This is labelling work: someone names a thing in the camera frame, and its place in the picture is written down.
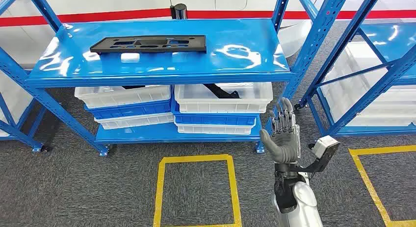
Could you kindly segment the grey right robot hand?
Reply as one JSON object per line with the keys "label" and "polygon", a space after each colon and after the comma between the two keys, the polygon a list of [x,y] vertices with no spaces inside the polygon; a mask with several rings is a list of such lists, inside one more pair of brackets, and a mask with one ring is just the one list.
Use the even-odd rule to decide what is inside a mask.
{"label": "grey right robot hand", "polygon": [[277,114],[272,114],[272,133],[260,130],[260,140],[275,163],[295,163],[300,157],[300,132],[293,106],[282,97],[276,104]]}

